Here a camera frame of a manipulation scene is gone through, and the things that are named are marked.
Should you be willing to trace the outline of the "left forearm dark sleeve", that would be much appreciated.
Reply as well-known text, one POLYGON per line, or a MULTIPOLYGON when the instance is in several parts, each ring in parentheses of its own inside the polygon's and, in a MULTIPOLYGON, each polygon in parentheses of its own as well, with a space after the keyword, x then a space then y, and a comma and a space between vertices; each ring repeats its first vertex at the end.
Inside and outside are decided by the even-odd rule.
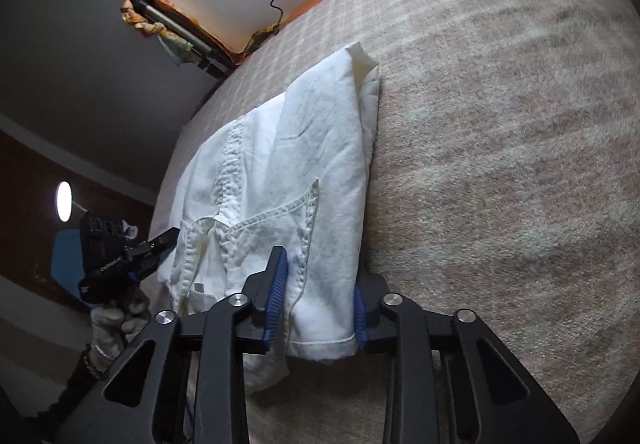
POLYGON ((35 426, 36 435, 42 440, 54 438, 60 427, 105 372, 92 346, 81 352, 77 365, 66 382, 66 388, 47 410, 29 421, 35 426))

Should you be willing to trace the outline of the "gloved left hand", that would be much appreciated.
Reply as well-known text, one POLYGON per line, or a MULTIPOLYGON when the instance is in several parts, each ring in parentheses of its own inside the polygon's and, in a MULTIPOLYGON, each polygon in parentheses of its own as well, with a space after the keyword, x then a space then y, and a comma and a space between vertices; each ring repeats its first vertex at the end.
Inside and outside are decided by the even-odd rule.
POLYGON ((148 296, 137 288, 125 308, 110 303, 91 311, 92 339, 88 357, 98 372, 105 372, 148 325, 149 305, 148 296))

